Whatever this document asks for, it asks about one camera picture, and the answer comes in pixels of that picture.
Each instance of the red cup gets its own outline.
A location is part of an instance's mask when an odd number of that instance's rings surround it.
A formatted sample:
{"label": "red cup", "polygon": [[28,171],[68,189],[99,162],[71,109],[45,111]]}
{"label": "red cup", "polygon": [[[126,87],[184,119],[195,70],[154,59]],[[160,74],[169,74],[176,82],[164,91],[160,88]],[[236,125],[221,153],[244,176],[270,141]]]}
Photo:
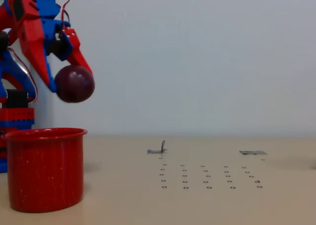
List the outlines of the red cup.
{"label": "red cup", "polygon": [[21,130],[7,140],[11,207],[26,213],[65,209],[83,194],[83,135],[76,128]]}

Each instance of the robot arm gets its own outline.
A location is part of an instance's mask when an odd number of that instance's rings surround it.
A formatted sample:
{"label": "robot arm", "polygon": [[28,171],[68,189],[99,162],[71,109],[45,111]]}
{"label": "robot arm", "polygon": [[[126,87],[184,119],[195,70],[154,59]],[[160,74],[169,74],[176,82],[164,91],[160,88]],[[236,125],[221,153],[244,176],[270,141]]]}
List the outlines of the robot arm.
{"label": "robot arm", "polygon": [[60,9],[55,0],[4,0],[0,7],[0,31],[11,28],[9,44],[19,38],[23,54],[52,92],[57,91],[57,86],[46,60],[50,53],[92,74],[75,30],[69,22],[55,20]]}

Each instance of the white wall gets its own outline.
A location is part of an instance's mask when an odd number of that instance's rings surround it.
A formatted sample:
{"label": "white wall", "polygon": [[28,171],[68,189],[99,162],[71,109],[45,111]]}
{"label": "white wall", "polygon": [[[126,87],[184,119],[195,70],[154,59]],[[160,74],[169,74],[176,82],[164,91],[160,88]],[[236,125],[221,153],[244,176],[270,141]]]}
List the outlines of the white wall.
{"label": "white wall", "polygon": [[96,90],[81,104],[50,95],[53,126],[316,136],[315,0],[71,0],[67,10]]}

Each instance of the dark red ball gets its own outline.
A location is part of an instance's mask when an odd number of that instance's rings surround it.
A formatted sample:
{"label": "dark red ball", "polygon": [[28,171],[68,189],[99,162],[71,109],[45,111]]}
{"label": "dark red ball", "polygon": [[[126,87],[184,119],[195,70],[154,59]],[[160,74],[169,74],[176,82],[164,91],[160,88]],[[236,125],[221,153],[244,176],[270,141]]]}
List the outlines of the dark red ball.
{"label": "dark red ball", "polygon": [[82,66],[65,66],[55,76],[58,97],[66,103],[87,100],[94,91],[92,74]]}

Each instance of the cup rim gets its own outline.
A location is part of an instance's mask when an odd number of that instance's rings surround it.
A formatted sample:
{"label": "cup rim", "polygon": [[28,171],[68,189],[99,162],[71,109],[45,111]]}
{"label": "cup rim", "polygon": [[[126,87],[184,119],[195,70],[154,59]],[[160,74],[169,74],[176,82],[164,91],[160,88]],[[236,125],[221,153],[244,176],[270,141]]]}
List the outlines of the cup rim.
{"label": "cup rim", "polygon": [[7,141],[42,141],[73,138],[87,133],[88,131],[86,129],[81,128],[45,128],[17,130],[2,134],[1,137]]}

